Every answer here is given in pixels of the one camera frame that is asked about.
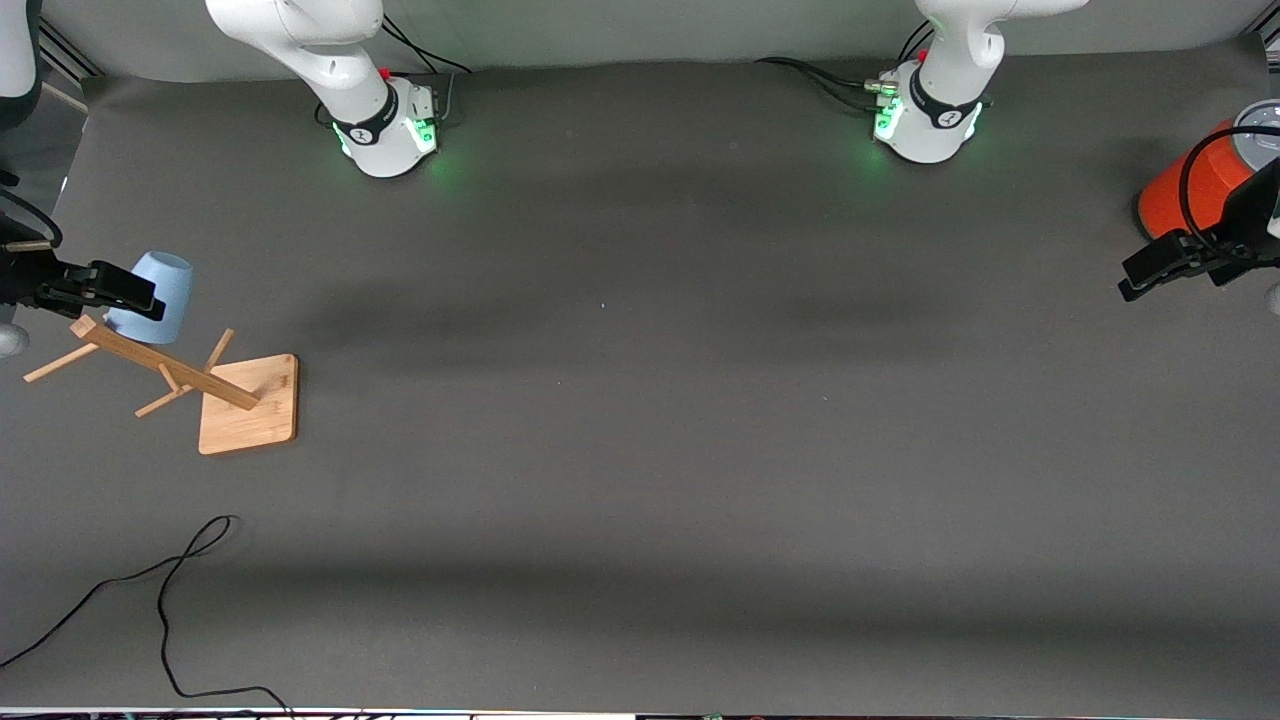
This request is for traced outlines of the light blue cup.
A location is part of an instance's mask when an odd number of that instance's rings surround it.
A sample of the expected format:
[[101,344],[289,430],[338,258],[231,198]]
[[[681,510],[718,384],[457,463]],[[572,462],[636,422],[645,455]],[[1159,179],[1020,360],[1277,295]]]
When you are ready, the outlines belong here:
[[189,302],[195,269],[170,252],[148,251],[132,266],[131,272],[155,284],[154,299],[164,304],[159,320],[127,311],[110,310],[105,325],[129,340],[145,345],[173,345],[178,341]]

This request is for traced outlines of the bamboo cup rack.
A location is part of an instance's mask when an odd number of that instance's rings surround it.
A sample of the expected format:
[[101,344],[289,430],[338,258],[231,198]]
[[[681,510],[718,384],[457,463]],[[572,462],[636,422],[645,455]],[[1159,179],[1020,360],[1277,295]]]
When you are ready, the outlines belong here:
[[188,395],[204,396],[198,427],[198,452],[204,456],[284,445],[297,436],[301,364],[293,354],[224,363],[223,355],[236,337],[228,328],[207,360],[192,365],[157,346],[124,337],[104,319],[82,316],[69,331],[81,346],[26,373],[26,383],[38,382],[92,354],[110,354],[159,374],[168,386],[165,395],[134,413],[137,418]]

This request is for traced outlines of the orange cylindrical speaker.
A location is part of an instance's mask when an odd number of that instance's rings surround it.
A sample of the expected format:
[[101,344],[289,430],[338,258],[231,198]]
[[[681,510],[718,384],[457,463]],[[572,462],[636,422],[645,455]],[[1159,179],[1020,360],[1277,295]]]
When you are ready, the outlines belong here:
[[[1253,102],[1215,129],[1238,126],[1280,129],[1280,97]],[[1147,240],[1187,228],[1179,202],[1179,179],[1188,158],[1184,152],[1137,196],[1137,224]],[[1198,225],[1206,229],[1217,223],[1229,193],[1277,158],[1280,137],[1276,136],[1242,133],[1212,142],[1190,170],[1189,204]]]

